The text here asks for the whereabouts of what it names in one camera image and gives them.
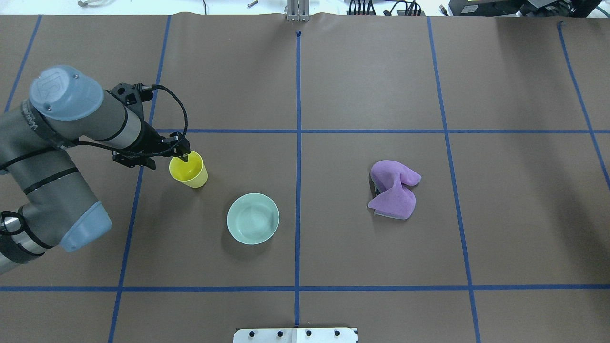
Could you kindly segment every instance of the robotic arm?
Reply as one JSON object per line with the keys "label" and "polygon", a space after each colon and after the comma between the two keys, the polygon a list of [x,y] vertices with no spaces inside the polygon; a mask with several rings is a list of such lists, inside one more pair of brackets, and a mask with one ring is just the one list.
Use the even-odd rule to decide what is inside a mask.
{"label": "robotic arm", "polygon": [[[185,116],[184,132],[163,137],[143,119],[142,102],[166,90]],[[118,84],[104,91],[73,67],[58,65],[32,83],[29,99],[0,115],[0,174],[10,173],[28,204],[2,211],[0,275],[61,245],[78,250],[112,226],[104,206],[76,168],[67,148],[93,145],[113,151],[127,167],[155,169],[154,156],[187,161],[186,110],[161,85]],[[80,142],[86,136],[99,143]]]}

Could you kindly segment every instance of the purple towel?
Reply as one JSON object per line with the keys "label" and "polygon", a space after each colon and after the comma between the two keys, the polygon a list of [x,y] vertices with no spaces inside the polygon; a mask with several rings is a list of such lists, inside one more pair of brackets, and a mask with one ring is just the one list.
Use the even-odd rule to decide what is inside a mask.
{"label": "purple towel", "polygon": [[379,161],[371,168],[371,179],[380,191],[368,207],[376,215],[395,219],[407,219],[415,209],[415,194],[407,186],[420,182],[422,176],[396,161]]}

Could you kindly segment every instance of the white label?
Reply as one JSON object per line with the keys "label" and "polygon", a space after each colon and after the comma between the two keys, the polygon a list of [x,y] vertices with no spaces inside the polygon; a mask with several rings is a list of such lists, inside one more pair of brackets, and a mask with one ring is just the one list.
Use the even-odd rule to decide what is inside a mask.
{"label": "white label", "polygon": [[479,5],[464,6],[464,8],[462,9],[462,14],[464,14],[464,13],[474,13],[477,8],[479,8]]}

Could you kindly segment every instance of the yellow cup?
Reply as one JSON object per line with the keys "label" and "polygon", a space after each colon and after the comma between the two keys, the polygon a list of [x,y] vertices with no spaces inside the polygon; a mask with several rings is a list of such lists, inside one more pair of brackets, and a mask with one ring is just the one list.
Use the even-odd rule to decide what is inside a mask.
{"label": "yellow cup", "polygon": [[203,164],[201,156],[192,150],[188,154],[188,162],[178,157],[171,158],[170,174],[171,177],[191,188],[199,188],[207,181],[206,165]]}

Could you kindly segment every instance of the light blue cap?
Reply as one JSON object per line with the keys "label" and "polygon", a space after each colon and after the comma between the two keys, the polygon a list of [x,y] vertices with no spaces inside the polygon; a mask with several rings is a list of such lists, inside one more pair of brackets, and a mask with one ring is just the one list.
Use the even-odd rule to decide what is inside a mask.
{"label": "light blue cap", "polygon": [[101,201],[93,204],[68,230],[59,245],[71,253],[100,238],[112,222]]}
{"label": "light blue cap", "polygon": [[46,117],[77,120],[102,104],[104,90],[94,79],[69,65],[43,70],[30,86],[30,101]]}

